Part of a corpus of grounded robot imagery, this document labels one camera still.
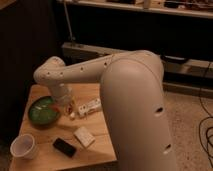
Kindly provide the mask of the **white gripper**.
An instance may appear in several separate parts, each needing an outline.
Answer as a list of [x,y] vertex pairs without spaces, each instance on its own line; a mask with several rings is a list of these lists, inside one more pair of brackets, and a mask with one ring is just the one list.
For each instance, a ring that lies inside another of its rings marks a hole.
[[[65,113],[69,116],[72,112],[75,111],[74,105],[70,104],[72,102],[72,90],[65,84],[60,84],[53,86],[51,88],[51,96],[61,106],[66,106]],[[54,111],[62,114],[62,108],[53,104],[51,107]]]

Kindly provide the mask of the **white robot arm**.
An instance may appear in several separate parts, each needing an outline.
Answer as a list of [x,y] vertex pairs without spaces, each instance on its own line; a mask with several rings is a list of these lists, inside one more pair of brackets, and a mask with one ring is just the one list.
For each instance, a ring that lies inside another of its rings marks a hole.
[[178,171],[164,108],[164,67],[158,55],[137,50],[67,66],[53,56],[34,72],[61,105],[69,83],[100,84],[102,110],[120,171]]

